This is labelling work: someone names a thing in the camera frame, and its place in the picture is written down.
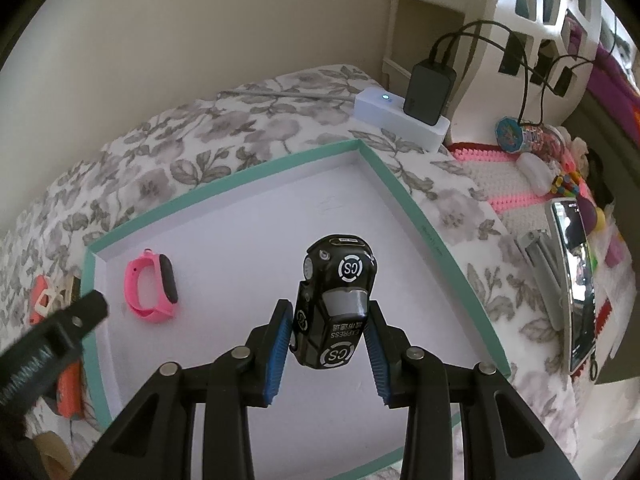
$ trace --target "cylindrical container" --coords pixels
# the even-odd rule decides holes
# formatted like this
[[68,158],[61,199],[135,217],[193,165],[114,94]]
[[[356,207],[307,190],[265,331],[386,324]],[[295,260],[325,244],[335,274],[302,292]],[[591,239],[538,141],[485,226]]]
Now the cylindrical container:
[[518,124],[516,119],[505,117],[495,127],[498,145],[507,153],[535,153],[545,162],[560,161],[564,142],[552,126],[542,124]]

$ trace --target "teal border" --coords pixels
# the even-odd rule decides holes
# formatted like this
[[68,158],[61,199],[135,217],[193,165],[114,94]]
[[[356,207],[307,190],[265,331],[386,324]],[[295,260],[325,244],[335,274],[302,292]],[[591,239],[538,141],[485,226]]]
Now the teal border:
[[[422,239],[431,248],[433,256],[440,264],[444,275],[452,284],[454,284],[454,290],[458,294],[462,304],[465,306],[469,316],[471,316],[471,319],[476,324],[482,340],[487,346],[489,354],[494,359],[498,370],[500,370],[505,377],[508,377],[511,374],[511,369],[504,353],[504,349],[500,344],[500,340],[498,339],[489,318],[486,316],[484,308],[482,308],[478,298],[476,298],[476,295],[468,284],[465,275],[458,267],[455,259],[449,253],[449,250],[444,245],[436,230],[425,218],[423,212],[420,210],[417,203],[414,202],[414,199],[402,183],[393,173],[391,173],[391,171],[389,171],[385,163],[380,160],[379,156],[377,156],[369,146],[359,139],[344,140],[328,144],[326,146],[319,146],[318,148],[313,148],[299,153],[292,153],[275,160],[270,160],[259,164],[258,166],[252,166],[246,170],[238,171],[219,180],[205,184],[204,186],[200,186],[188,193],[185,193],[184,195],[169,200],[169,202],[159,205],[151,211],[125,222],[114,230],[106,233],[102,238],[96,240],[87,248],[84,257],[81,293],[84,295],[94,288],[96,254],[111,244],[129,236],[133,232],[153,224],[154,222],[177,211],[185,209],[198,202],[202,202],[203,200],[217,194],[224,193],[225,191],[235,187],[242,186],[266,176],[280,173],[281,171],[290,170],[291,168],[301,166],[308,162],[355,150],[358,150],[367,163],[372,167],[380,180],[382,180],[398,201],[399,205],[407,214],[411,222],[418,229]],[[84,346],[84,370],[86,373],[89,392],[94,404],[95,418],[97,419],[100,427],[104,430],[110,425],[113,419],[109,412],[107,399],[104,393],[104,386],[102,384],[95,333],[91,332],[87,338],[84,339],[82,344]],[[452,417],[452,425],[459,423],[459,421],[459,415]],[[330,480],[358,480],[363,476],[379,471],[380,469],[398,462],[399,460],[402,460],[402,448],[383,455],[361,467],[335,476]]]

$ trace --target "smartphone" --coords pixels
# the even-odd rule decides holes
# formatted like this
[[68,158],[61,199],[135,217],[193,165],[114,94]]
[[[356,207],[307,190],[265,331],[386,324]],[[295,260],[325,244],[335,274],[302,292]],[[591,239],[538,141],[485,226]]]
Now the smartphone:
[[564,311],[564,364],[569,374],[573,374],[596,345],[589,246],[575,198],[554,198],[545,204],[545,213],[558,262]]

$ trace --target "power strip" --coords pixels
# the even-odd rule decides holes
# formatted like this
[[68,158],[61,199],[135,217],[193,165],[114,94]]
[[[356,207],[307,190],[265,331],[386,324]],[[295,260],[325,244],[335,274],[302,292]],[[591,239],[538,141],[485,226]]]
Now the power strip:
[[405,114],[403,106],[404,99],[400,96],[370,86],[356,95],[353,117],[410,140],[427,152],[437,152],[449,129],[449,120],[440,116],[438,122],[430,126]]

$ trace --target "bed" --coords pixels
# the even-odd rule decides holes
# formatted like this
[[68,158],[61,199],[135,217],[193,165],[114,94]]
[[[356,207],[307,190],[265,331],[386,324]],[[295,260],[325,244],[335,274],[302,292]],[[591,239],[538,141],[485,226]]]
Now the bed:
[[[372,78],[331,65],[244,85],[244,89],[352,95]],[[167,200],[266,160],[346,139],[372,148],[430,220],[484,306],[511,362],[510,381],[569,458],[577,450],[575,398],[562,373],[558,334],[511,235],[486,193],[444,149],[425,153],[351,117],[349,102],[221,94],[166,110],[78,162],[18,217],[0,242],[0,350],[28,330],[36,275],[81,272],[85,247]],[[86,420],[69,422],[39,401],[31,433],[53,430],[82,458],[99,437],[86,394]],[[455,432],[456,471],[462,470]],[[398,478],[399,466],[371,478]]]

